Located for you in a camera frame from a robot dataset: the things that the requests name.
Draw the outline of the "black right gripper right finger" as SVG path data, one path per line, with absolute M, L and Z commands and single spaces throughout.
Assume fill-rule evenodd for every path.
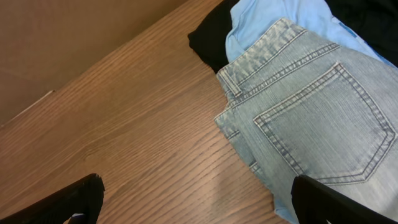
M 291 196 L 300 224 L 397 224 L 307 175 L 294 179 Z

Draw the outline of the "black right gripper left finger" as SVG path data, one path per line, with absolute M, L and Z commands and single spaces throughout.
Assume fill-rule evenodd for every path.
M 98 174 L 62 188 L 8 217 L 2 224 L 88 223 L 96 224 L 103 206 L 105 187 Z

